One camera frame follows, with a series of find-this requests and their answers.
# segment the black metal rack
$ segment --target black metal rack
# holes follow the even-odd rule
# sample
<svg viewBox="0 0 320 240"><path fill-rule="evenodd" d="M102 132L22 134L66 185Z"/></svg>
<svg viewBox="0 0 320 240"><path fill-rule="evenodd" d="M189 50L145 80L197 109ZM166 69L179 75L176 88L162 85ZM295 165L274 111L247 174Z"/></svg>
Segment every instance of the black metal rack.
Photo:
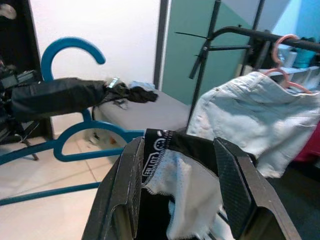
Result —
<svg viewBox="0 0 320 240"><path fill-rule="evenodd" d="M199 97L200 87L201 87L201 83L203 80L209 52L223 51L223 50L246 50L244 58L243 58L243 62L242 62L241 72L240 72L240 75L242 75L244 72L244 67L248 61L249 51L252 47L251 44L252 44L252 41L254 38L260 38L260 39L266 40L267 43L269 43L269 42L274 43L279 38L282 37L279 35L271 34L266 31L263 32L263 31L256 30L258 23L259 23L259 20L260 20L260 16L261 16L261 12L262 12L264 3L265 3L265 0L260 0L252 29L242 28L240 26L238 26L238 27L226 26L226 27L223 27L217 31L214 31L214 28L215 28L216 22L217 22L217 18L218 18L220 4L221 4L221 0L215 0L207 37L202 37L202 38L205 38L206 40L200 49L198 57L196 58L195 63L193 65L193 68L191 70L191 73L189 75L189 78L193 79L196 75L196 72L199 69L197 80L196 80L196 86L195 86L195 90L193 93L188 124L189 124L190 118L192 116L193 110L196 106L196 103L197 103L197 100ZM189 34L189 33L184 33L184 32L176 32L176 33L194 36L194 37L201 37L201 36L197 36L197 35ZM250 39L249 39L247 45L211 46L212 42L216 39L216 37L218 37L222 34L225 34L225 33L234 33L237 35L248 36L248 37L250 37ZM285 41L283 41L281 44L288 45L291 47L311 50L311 51L320 53L320 44L319 43L289 38L289 39L286 39Z"/></svg>

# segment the green wall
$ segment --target green wall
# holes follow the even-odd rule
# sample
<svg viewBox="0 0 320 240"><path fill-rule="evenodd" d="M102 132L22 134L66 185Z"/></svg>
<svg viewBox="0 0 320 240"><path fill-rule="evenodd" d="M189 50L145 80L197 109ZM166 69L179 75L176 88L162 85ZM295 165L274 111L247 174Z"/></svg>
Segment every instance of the green wall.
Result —
<svg viewBox="0 0 320 240"><path fill-rule="evenodd" d="M188 76L205 40L175 32L206 36L213 5L214 0L172 0L162 91L185 104L192 102L196 78L189 79ZM221 3L215 29L239 24L250 28L248 23ZM248 40L245 36L226 33L217 37L212 45L243 45ZM243 50L210 52L200 94L231 80L242 53Z"/></svg>

